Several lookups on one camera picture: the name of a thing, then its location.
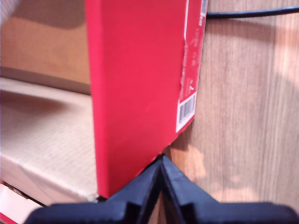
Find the wooden panel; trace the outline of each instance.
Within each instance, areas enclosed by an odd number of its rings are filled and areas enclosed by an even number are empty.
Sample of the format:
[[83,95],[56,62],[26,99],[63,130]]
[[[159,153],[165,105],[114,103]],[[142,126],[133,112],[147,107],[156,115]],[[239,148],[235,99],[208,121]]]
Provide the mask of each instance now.
[[[299,5],[210,0],[209,11]],[[299,14],[208,20],[195,121],[172,160],[221,202],[299,211]]]

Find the barcode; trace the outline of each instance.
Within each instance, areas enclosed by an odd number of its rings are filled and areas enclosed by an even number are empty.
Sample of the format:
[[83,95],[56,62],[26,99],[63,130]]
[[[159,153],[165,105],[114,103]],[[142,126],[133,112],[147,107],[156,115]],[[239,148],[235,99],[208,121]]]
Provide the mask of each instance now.
[[182,123],[182,121],[188,117],[191,113],[195,110],[195,104],[196,104],[196,95],[191,97],[189,100],[184,102],[179,108],[179,123]]
[[201,10],[200,10],[200,15],[201,16],[206,16],[206,7],[207,7],[207,0],[202,0]]

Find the cardboard box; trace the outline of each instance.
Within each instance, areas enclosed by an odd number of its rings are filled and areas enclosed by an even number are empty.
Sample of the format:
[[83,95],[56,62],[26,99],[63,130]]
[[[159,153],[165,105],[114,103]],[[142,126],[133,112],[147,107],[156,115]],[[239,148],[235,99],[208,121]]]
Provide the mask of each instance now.
[[[82,1],[58,2],[20,4],[1,30],[1,75],[85,92],[85,20],[72,14]],[[1,178],[49,205],[109,197],[141,173],[193,120],[203,2],[87,0],[93,107],[85,94],[0,78]],[[73,19],[50,16],[58,7]]]
[[1,26],[1,77],[90,94],[84,0],[22,0]]
[[1,179],[50,205],[98,197],[91,97],[0,78]]
[[86,1],[100,195],[124,187],[193,120],[206,7]]

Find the brown cardboard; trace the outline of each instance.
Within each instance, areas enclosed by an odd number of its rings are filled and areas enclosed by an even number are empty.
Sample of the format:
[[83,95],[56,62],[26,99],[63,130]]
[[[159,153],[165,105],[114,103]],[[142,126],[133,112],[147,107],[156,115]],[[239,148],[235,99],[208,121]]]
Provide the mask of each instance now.
[[91,98],[0,78],[1,178],[45,205],[97,197]]
[[23,0],[1,27],[1,76],[89,93],[83,0]]

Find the white cardboard surface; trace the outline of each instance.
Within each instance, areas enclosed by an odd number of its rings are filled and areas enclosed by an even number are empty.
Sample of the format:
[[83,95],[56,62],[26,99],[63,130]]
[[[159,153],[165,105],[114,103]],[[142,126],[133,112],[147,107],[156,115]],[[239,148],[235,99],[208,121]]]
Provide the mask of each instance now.
[[91,97],[0,78],[1,179],[40,201],[97,195]]

